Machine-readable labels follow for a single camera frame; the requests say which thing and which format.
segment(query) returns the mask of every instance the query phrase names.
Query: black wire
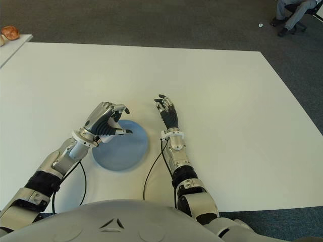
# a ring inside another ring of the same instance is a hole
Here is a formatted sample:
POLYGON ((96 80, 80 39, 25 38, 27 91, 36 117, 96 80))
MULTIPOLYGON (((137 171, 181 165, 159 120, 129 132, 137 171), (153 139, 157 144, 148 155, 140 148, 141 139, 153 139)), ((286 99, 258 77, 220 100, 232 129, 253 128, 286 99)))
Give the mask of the black wire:
MULTIPOLYGON (((161 143, 161 144, 160 144, 161 154, 163 155, 164 163, 165 163, 165 165, 166 165, 166 167, 167 167, 167 169, 168 169, 168 172, 170 173, 171 178, 173 179, 172 172, 171 172, 171 170, 170 170, 170 167, 169 167, 169 166, 168 166, 168 164, 167 164, 167 161, 166 161, 165 156, 164 156, 164 150, 162 149, 162 147, 163 147, 163 146, 162 146, 162 143, 161 143)), ((177 199, 177 197, 176 197, 176 189, 174 188, 174 207, 175 207, 175 208, 177 208, 176 199, 177 199)))
MULTIPOLYGON (((63 177, 63 179, 61 180, 61 184, 63 183, 63 181, 72 173, 72 171, 81 163, 82 160, 79 160, 76 165, 63 177)), ((56 214, 55 212, 55 196, 56 196, 56 192, 53 193, 52 195, 52 199, 51 199, 51 210, 53 214, 56 214)))
POLYGON ((162 156, 163 156, 163 159, 164 159, 165 165, 166 165, 166 167, 167 167, 167 169, 168 169, 168 172, 170 173, 171 178, 173 178, 173 175, 172 175, 172 172, 171 172, 171 170, 170 170, 170 167, 168 166, 167 161, 166 161, 165 156, 164 156, 163 142, 162 142, 162 141, 161 141, 161 143, 160 143, 160 151, 161 151, 161 154, 162 154, 162 156))
POLYGON ((82 165, 82 163, 80 162, 80 165, 82 167, 82 170, 83 170, 83 174, 84 174, 84 181, 85 181, 85 186, 84 186, 84 194, 83 194, 83 198, 82 198, 82 201, 80 203, 80 206, 82 205, 83 201, 84 201, 84 198, 85 198, 85 195, 86 195, 86 184, 87 184, 87 180, 86 180, 86 174, 85 174, 85 170, 84 170, 84 167, 82 165))
POLYGON ((146 181, 145 181, 145 185, 143 186, 143 199, 144 199, 144 200, 145 200, 146 185, 147 185, 147 181, 148 181, 149 175, 150 175, 150 173, 151 173, 151 170, 152 170, 152 169, 153 169, 153 167, 155 166, 155 164, 156 164, 156 162, 158 161, 159 157, 162 155, 162 153, 163 153, 164 149, 165 149, 165 148, 166 148, 166 146, 167 146, 167 143, 168 143, 168 141, 166 142, 166 144, 165 144, 165 146, 164 146, 164 148, 163 148, 163 141, 161 141, 161 147, 162 147, 161 152, 160 152, 160 154, 157 156, 156 160, 154 161, 154 163, 152 164, 152 166, 151 166, 151 168, 150 168, 150 170, 149 170, 149 172, 148 172, 148 175, 147 175, 147 177, 146 177, 146 181))

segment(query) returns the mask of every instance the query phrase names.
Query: gray pants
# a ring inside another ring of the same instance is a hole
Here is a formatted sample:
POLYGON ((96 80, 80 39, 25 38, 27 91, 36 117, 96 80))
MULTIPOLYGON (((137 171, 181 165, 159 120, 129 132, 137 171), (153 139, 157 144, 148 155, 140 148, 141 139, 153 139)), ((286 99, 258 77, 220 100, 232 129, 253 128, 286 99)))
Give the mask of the gray pants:
POLYGON ((301 20, 308 9, 316 6, 315 0, 278 0, 276 19, 283 20, 285 18, 285 5, 301 4, 298 6, 294 15, 286 22, 285 28, 292 29, 294 25, 301 20))

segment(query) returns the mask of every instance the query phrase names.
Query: robotic arm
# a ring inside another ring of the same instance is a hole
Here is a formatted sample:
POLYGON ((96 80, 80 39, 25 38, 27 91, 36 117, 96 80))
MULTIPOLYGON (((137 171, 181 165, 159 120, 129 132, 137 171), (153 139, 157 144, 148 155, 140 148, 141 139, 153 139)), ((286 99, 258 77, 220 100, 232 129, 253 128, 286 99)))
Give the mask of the robotic arm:
POLYGON ((132 133, 117 123, 123 111, 129 113, 125 105, 100 103, 84 127, 73 131, 73 137, 46 157, 25 187, 20 188, 0 212, 0 237, 41 219, 40 212, 45 210, 52 194, 60 189, 64 175, 87 155, 89 148, 97 147, 100 142, 107 143, 114 135, 132 133))
POLYGON ((177 207, 202 225, 209 224, 219 217, 218 208, 186 155, 184 133, 178 128, 174 104, 164 95, 159 97, 155 102, 167 128, 167 131, 161 132, 161 138, 168 140, 166 150, 172 173, 172 185, 178 196, 177 207))
POLYGON ((166 150, 172 172, 172 184, 178 196, 177 208, 196 219, 224 242, 284 242, 284 240, 255 233, 239 219, 233 221, 228 218, 220 218, 213 198, 207 192, 203 182, 198 179, 187 158, 184 133, 178 128, 178 119, 173 103, 164 95, 159 95, 159 97, 155 99, 155 102, 167 128, 167 131, 161 132, 161 139, 168 140, 166 150))

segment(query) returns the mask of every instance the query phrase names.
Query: blue disc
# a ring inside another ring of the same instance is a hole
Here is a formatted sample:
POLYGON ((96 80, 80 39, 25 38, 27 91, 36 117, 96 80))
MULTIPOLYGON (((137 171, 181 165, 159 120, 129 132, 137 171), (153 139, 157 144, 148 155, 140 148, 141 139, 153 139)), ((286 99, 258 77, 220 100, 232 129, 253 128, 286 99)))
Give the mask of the blue disc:
POLYGON ((116 135, 108 143, 100 143, 93 148, 95 161, 108 170, 126 170, 138 164, 148 148, 146 131, 136 122, 120 120, 123 129, 131 130, 132 134, 116 135))

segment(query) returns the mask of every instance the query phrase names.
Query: white table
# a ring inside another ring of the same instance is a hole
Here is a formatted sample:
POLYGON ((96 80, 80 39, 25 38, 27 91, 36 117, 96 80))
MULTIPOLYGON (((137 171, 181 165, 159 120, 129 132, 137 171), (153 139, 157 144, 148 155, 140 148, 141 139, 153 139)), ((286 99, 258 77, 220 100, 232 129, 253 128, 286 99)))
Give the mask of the white table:
POLYGON ((5 44, 0 47, 0 68, 16 53, 16 51, 23 46, 24 43, 31 40, 33 37, 31 34, 21 34, 19 39, 9 41, 5 40, 5 44))
MULTIPOLYGON (((90 153, 85 202, 141 199, 165 128, 159 93, 173 100, 188 156, 221 211, 323 205, 323 137, 260 52, 26 43, 0 75, 0 207, 101 101, 126 104, 131 114, 122 118, 146 129, 149 149, 123 172, 101 168, 90 153)), ((83 186, 76 169, 57 210, 75 207, 83 186)), ((162 160, 146 197, 173 204, 162 160)))

